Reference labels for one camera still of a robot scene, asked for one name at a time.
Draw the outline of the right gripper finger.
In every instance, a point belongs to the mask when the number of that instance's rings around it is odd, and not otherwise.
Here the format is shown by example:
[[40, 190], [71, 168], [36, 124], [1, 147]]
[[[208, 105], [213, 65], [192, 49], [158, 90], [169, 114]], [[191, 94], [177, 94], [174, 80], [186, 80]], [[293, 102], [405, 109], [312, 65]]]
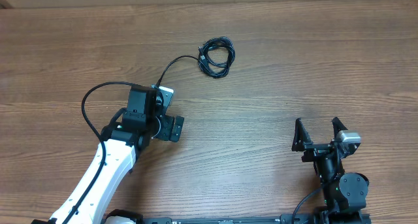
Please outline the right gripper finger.
[[334, 139], [338, 139], [338, 137], [340, 136], [340, 132], [344, 133], [347, 131], [347, 128], [340, 121], [338, 117], [334, 117], [332, 119], [332, 126], [333, 126]]
[[312, 145], [313, 142], [307, 130], [305, 129], [301, 118], [297, 118], [295, 121], [295, 135], [291, 147], [292, 151], [303, 152], [305, 150], [310, 149]]

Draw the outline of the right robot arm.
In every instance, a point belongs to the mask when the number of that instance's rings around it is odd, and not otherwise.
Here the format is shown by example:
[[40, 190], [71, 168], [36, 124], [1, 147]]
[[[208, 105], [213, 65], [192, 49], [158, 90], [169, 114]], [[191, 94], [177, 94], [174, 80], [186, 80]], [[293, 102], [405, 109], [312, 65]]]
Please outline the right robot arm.
[[[363, 214], [366, 208], [369, 179], [361, 173], [346, 173], [342, 159], [353, 155], [361, 145], [361, 136], [335, 117], [332, 119], [334, 137], [328, 143], [311, 140], [300, 118], [295, 120], [295, 135], [291, 150], [302, 152], [304, 163], [313, 163], [320, 187], [306, 195], [291, 214], [291, 223], [353, 223], [367, 224], [372, 220]], [[298, 214], [300, 207], [311, 197], [323, 193], [324, 206], [311, 214]]]

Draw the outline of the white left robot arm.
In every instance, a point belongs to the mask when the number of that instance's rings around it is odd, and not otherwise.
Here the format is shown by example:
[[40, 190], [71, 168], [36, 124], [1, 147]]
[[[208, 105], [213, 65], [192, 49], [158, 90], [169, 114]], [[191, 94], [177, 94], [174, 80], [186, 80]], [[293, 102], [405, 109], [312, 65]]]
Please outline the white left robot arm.
[[123, 178], [132, 171], [150, 141], [177, 142], [184, 118], [168, 116], [174, 90], [131, 84], [127, 106], [119, 109], [98, 136], [97, 152], [69, 198], [45, 224], [144, 223], [141, 214], [115, 209], [106, 212]]

